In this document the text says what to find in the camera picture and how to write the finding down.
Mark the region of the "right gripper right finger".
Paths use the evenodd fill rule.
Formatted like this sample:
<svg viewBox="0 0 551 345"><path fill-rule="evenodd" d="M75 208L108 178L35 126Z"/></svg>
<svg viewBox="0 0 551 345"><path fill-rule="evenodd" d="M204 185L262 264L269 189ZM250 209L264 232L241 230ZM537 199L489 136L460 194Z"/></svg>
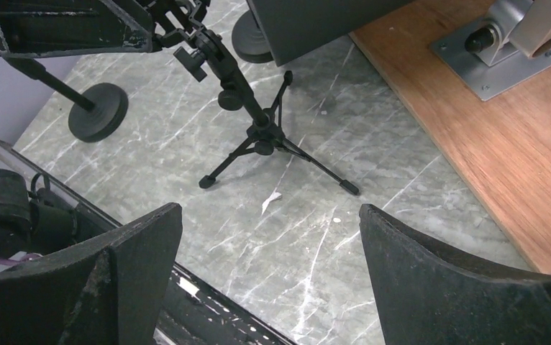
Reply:
<svg viewBox="0 0 551 345"><path fill-rule="evenodd" d="M369 203L359 217L387 344L551 344L551 275L475 256Z"/></svg>

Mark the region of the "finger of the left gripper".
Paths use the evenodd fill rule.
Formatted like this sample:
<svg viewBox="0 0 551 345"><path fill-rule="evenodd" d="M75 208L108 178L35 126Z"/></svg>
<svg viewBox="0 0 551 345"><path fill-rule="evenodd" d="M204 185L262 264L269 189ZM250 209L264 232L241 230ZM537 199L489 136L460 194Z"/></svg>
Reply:
<svg viewBox="0 0 551 345"><path fill-rule="evenodd" d="M0 1L0 57L149 52L154 21L137 1Z"/></svg>

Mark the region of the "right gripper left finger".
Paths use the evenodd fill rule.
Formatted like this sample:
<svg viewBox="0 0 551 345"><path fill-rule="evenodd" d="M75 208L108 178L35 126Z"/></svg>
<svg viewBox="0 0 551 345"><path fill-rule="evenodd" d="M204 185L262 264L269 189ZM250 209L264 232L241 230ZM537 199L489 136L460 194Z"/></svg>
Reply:
<svg viewBox="0 0 551 345"><path fill-rule="evenodd" d="M182 208L0 272L0 344L153 344Z"/></svg>

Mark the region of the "black round-base clip stand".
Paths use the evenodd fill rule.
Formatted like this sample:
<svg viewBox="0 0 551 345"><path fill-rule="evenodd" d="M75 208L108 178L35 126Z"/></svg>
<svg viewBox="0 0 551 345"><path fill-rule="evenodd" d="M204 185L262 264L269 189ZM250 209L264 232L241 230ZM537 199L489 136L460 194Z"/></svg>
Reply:
<svg viewBox="0 0 551 345"><path fill-rule="evenodd" d="M36 60L7 58L5 61L73 102L68 115L68 128L82 142L94 143L107 138L119 128L127 114L127 93L115 84L98 83L79 93Z"/></svg>

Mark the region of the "black tripod shock-mount stand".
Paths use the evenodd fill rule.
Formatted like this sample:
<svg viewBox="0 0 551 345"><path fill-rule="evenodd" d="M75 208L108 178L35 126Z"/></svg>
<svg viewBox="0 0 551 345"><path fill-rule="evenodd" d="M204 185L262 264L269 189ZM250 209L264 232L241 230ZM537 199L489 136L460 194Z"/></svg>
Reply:
<svg viewBox="0 0 551 345"><path fill-rule="evenodd" d="M202 65L207 63L222 87L217 97L219 106L227 111L245 109L252 118L252 124L246 131L246 139L214 171L199 181L200 188L213 186L217 176L238 157L252 153L269 156L278 150L316 165L348 193L359 195L357 186L325 167L289 140L283 132L283 95L292 84L291 71L284 73L283 82L272 105L263 108L237 60L224 45L222 36L203 24L209 1L142 1L141 5L150 14L154 25L165 31L164 34L153 35L153 49L159 51L174 47L174 57L197 81L205 79L206 72Z"/></svg>

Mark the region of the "black round-base shock-mount stand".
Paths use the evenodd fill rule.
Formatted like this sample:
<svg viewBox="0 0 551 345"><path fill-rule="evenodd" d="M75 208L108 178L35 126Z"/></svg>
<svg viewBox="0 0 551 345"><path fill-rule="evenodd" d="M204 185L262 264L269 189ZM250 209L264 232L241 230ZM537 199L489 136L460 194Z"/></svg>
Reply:
<svg viewBox="0 0 551 345"><path fill-rule="evenodd" d="M234 24L232 46L238 57L249 63L269 63L273 56L254 14L247 10Z"/></svg>

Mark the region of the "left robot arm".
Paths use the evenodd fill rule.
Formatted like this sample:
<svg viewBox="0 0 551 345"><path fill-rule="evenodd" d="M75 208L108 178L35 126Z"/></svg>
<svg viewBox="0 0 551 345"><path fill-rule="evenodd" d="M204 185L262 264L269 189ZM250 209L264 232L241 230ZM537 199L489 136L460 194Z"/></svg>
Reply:
<svg viewBox="0 0 551 345"><path fill-rule="evenodd" d="M146 52L151 39L152 20L138 1L0 1L0 58L72 101L68 127L82 142L101 141L117 130L127 94L111 83L78 92L49 73L41 59ZM0 258L30 240L33 197L21 175L0 169Z"/></svg>

